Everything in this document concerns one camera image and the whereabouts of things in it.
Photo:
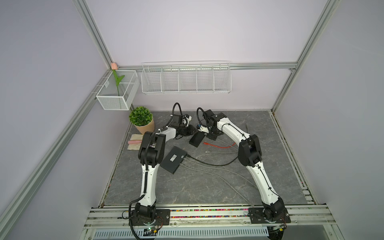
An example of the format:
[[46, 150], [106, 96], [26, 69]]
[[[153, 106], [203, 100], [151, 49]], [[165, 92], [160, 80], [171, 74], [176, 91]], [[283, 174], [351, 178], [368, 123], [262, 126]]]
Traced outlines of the black ribbed network switch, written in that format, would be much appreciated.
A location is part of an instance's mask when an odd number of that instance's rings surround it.
[[205, 138], [206, 134], [204, 132], [197, 132], [195, 133], [192, 138], [189, 141], [189, 144], [198, 148], [200, 143], [203, 141]]

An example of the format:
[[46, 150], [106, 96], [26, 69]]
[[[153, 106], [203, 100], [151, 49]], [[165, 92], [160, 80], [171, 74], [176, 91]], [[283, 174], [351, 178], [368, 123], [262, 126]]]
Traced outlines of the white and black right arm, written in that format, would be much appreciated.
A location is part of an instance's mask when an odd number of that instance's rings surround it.
[[227, 135], [238, 146], [238, 160], [245, 166], [261, 195], [264, 207], [263, 217], [269, 223], [282, 220], [289, 222], [288, 210], [284, 201], [272, 186], [262, 162], [262, 150], [257, 135], [250, 135], [241, 130], [223, 113], [215, 114], [211, 110], [197, 108], [198, 131], [207, 137]]

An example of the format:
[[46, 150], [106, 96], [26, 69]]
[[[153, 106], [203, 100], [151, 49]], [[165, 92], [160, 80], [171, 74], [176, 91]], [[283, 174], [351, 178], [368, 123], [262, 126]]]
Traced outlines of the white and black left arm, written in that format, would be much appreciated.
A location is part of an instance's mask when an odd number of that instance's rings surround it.
[[142, 187], [140, 197], [130, 202], [136, 204], [129, 212], [129, 218], [137, 218], [150, 224], [156, 218], [156, 181], [157, 173], [165, 156], [166, 142], [177, 137], [188, 137], [196, 133], [190, 124], [192, 117], [183, 114], [181, 105], [175, 103], [171, 118], [165, 126], [153, 132], [145, 132], [139, 149], [138, 158], [142, 166]]

